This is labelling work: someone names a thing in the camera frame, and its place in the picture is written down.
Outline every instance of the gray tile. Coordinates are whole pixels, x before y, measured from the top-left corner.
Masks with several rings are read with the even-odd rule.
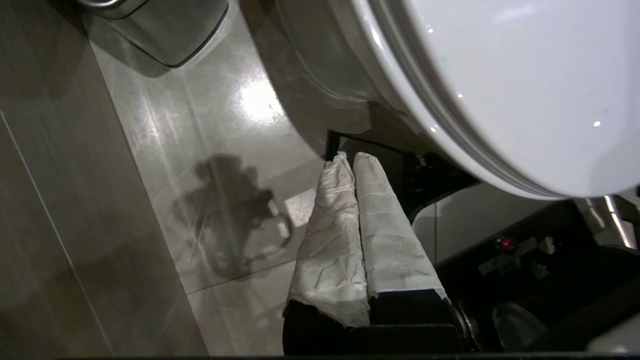
[[[167,68],[119,37],[104,21],[85,15],[92,48],[153,199],[206,151],[181,71]],[[148,76],[140,69],[164,72]]]
[[[235,2],[222,26],[230,27],[225,38],[181,69],[209,154],[239,156],[256,167],[258,183],[317,158],[282,107]]]
[[[255,167],[217,156],[163,192],[154,208],[187,293],[295,259],[322,166],[256,184]]]
[[[282,310],[295,261],[189,295],[210,355],[282,355]]]
[[[183,338],[197,324],[176,306],[186,295],[74,4],[0,6],[0,109],[113,353],[203,353]]]
[[[240,7],[273,91],[291,126],[311,149],[324,154],[327,129],[363,133],[371,128],[366,102],[330,96],[309,78],[284,35],[273,2],[240,1]]]
[[[0,166],[3,357],[111,356],[1,117]]]

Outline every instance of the toilet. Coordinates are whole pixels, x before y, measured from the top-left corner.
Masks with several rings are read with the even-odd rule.
[[[640,2],[279,0],[310,77],[539,200],[640,183]]]

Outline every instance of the floor tile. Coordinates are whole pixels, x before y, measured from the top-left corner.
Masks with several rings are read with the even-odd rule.
[[[177,69],[84,20],[185,291],[295,259],[327,129],[367,131],[369,105],[317,89],[258,3]]]
[[[154,209],[185,291],[295,259],[322,166],[316,159],[256,184],[255,167],[217,156],[161,193]]]
[[[295,261],[189,295],[212,356],[282,355],[282,310]]]

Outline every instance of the stainless steel trash bin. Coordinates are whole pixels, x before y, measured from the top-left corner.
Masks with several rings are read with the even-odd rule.
[[[161,63],[176,67],[215,32],[227,0],[77,0],[124,38]]]

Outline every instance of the red light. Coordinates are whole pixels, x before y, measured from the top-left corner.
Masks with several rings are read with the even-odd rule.
[[[506,238],[506,239],[500,240],[499,248],[503,254],[510,255],[516,252],[516,249],[518,248],[518,244],[514,239]]]

